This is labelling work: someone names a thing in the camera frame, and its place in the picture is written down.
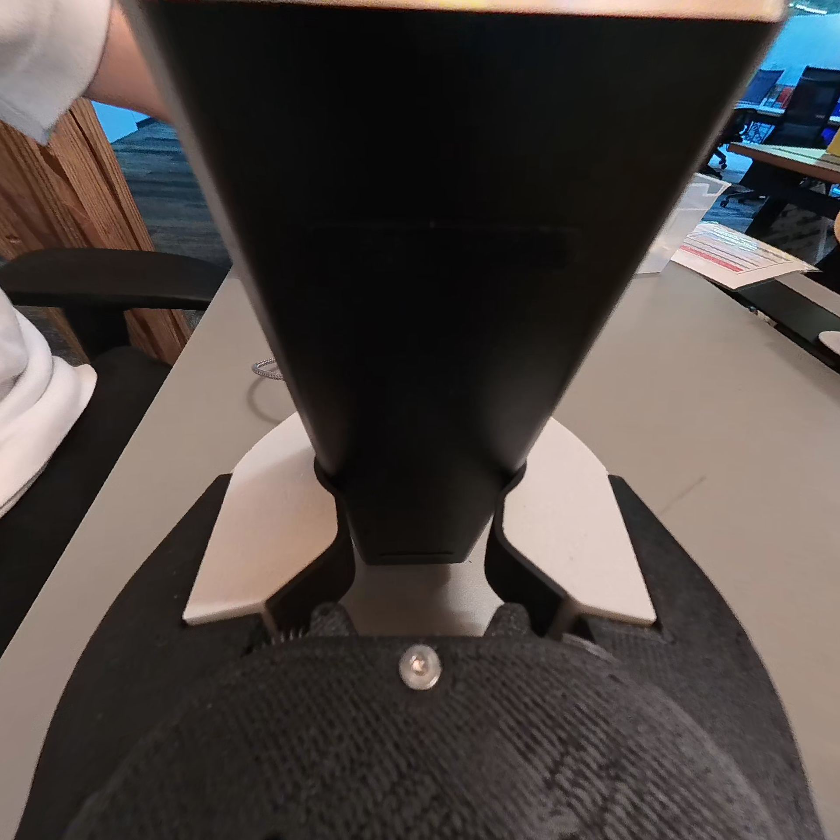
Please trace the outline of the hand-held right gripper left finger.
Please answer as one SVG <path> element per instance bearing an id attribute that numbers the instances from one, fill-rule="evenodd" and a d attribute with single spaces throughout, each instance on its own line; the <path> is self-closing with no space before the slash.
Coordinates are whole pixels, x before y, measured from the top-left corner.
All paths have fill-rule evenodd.
<path id="1" fill-rule="evenodd" d="M 272 634 L 302 634 L 312 611 L 339 601 L 354 576 L 343 505 L 294 413 L 234 468 L 183 621 L 257 616 Z"/>

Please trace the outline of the black usb hub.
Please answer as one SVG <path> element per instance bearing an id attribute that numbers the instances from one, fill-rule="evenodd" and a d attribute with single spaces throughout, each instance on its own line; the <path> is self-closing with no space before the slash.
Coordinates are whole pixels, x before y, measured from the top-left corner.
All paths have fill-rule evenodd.
<path id="1" fill-rule="evenodd" d="M 368 564 L 463 561 L 785 2 L 126 2 Z"/>

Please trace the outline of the clear plastic bin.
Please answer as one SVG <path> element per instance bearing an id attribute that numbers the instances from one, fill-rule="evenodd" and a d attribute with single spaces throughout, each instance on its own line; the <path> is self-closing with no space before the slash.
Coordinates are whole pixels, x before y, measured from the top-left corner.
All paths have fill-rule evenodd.
<path id="1" fill-rule="evenodd" d="M 696 173 L 687 184 L 677 204 L 649 247 L 638 266 L 638 275 L 660 273 L 684 240 L 694 231 L 709 212 L 719 196 L 729 189 L 730 183 L 715 177 Z"/>

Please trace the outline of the person's left forearm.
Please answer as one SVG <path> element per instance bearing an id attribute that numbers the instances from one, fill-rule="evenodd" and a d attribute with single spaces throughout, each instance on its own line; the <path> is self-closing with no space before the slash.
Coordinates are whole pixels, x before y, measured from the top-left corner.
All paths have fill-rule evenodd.
<path id="1" fill-rule="evenodd" d="M 119 2 L 111 3 L 104 47 L 85 96 L 163 123 L 172 122 Z"/>

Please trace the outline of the wooden panel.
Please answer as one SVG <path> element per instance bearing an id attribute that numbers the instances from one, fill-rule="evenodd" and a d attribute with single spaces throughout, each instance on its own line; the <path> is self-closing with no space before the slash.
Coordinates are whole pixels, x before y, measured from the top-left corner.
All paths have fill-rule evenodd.
<path id="1" fill-rule="evenodd" d="M 80 97 L 46 144 L 1 126 L 1 251 L 155 251 L 92 102 Z"/>

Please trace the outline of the black mesh office chair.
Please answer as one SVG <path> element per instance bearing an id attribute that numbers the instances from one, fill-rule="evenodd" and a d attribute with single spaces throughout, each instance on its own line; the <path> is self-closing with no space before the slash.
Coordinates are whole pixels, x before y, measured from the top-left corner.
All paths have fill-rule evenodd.
<path id="1" fill-rule="evenodd" d="M 824 150 L 823 132 L 839 99 L 839 70 L 806 67 L 778 122 L 761 144 Z"/>
<path id="2" fill-rule="evenodd" d="M 724 124 L 719 135 L 710 147 L 707 162 L 703 164 L 699 173 L 702 175 L 714 176 L 716 171 L 711 167 L 711 158 L 717 157 L 721 162 L 722 169 L 728 166 L 727 157 L 720 152 L 723 145 L 739 142 L 748 126 L 758 119 L 759 105 L 767 98 L 771 89 L 783 75 L 783 70 L 757 70 L 749 82 L 745 92 L 738 100 Z"/>

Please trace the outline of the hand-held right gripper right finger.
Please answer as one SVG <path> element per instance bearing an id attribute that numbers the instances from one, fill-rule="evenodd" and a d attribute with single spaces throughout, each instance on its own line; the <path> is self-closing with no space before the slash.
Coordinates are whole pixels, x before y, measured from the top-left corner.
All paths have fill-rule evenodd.
<path id="1" fill-rule="evenodd" d="M 524 608 L 540 637 L 562 635 L 583 618 L 657 622 L 606 468 L 554 418 L 500 495 L 485 574 L 504 603 Z"/>

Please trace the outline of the printed paper sheet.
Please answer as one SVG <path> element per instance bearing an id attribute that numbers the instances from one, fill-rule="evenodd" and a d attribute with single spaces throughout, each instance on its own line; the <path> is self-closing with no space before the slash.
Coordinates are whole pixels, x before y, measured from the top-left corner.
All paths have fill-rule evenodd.
<path id="1" fill-rule="evenodd" d="M 730 290 L 815 270 L 814 266 L 776 247 L 709 222 L 695 227 L 670 262 Z"/>

